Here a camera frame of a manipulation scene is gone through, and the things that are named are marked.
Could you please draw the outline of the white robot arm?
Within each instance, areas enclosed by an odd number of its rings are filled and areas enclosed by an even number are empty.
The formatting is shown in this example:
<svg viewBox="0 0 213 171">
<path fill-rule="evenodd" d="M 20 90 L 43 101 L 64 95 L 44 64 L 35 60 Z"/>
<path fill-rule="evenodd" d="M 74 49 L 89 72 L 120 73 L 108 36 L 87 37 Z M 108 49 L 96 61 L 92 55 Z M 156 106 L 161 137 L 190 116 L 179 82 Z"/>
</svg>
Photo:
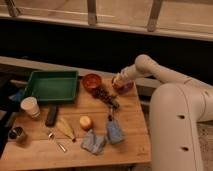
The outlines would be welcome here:
<svg viewBox="0 0 213 171">
<path fill-rule="evenodd" d="M 147 55 L 117 73 L 112 85 L 120 89 L 147 75 L 161 82 L 149 106 L 152 171 L 204 171 L 197 124 L 213 120 L 213 86 Z"/>
</svg>

